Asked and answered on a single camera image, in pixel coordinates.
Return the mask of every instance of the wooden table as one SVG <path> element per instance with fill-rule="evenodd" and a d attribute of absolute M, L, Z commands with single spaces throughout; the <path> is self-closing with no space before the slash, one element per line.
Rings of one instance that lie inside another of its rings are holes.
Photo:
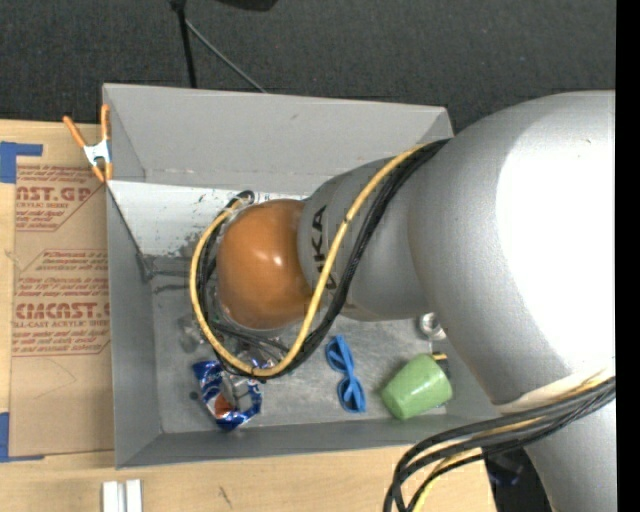
<path fill-rule="evenodd" d="M 97 127 L 81 128 L 98 139 Z M 56 161 L 61 153 L 72 153 L 82 161 L 62 123 L 0 121 L 0 141 L 44 144 L 43 163 Z M 0 412 L 9 409 L 14 197 L 15 187 L 0 183 Z M 145 512 L 373 512 L 381 510 L 395 463 L 407 448 L 121 471 L 114 469 L 112 451 L 47 456 L 0 464 L 0 510 L 99 511 L 102 482 L 140 478 Z M 484 465 L 471 464 L 441 478 L 426 509 L 495 512 Z"/>

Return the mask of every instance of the metal tray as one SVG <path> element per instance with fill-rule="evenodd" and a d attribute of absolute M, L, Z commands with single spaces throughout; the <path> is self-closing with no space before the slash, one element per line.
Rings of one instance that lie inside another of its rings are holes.
<path fill-rule="evenodd" d="M 290 376 L 263 385 L 262 413 L 225 433 L 192 398 L 191 364 L 212 351 L 180 343 L 178 322 L 190 312 L 185 249 L 234 191 L 304 197 L 364 161 L 451 136 L 444 109 L 134 86 L 107 85 L 104 95 L 117 178 L 107 221 L 118 467 L 406 444 L 494 416 L 450 344 L 428 342 L 415 319 L 339 317 L 331 333 L 345 335 L 353 351 L 367 412 L 342 410 L 340 376 L 321 347 Z M 396 420 L 380 389 L 406 361 L 432 350 L 449 356 L 453 399 Z"/>

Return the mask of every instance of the blue wrapper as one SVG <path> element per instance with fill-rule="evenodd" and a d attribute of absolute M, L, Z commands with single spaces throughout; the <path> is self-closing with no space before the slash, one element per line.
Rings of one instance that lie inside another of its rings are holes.
<path fill-rule="evenodd" d="M 262 392 L 258 381 L 248 379 L 243 383 L 246 394 L 237 404 L 232 404 L 222 394 L 223 377 L 229 379 L 229 375 L 218 361 L 201 361 L 192 368 L 200 384 L 202 401 L 223 430 L 234 430 L 260 412 Z"/>

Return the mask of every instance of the blue tape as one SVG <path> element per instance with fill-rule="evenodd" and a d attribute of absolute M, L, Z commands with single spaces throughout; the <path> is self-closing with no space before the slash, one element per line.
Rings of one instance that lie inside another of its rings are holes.
<path fill-rule="evenodd" d="M 14 460 L 38 460 L 42 457 L 9 457 L 9 413 L 0 413 L 0 464 Z"/>
<path fill-rule="evenodd" d="M 16 182 L 18 156 L 42 156 L 42 144 L 0 142 L 0 183 Z"/>

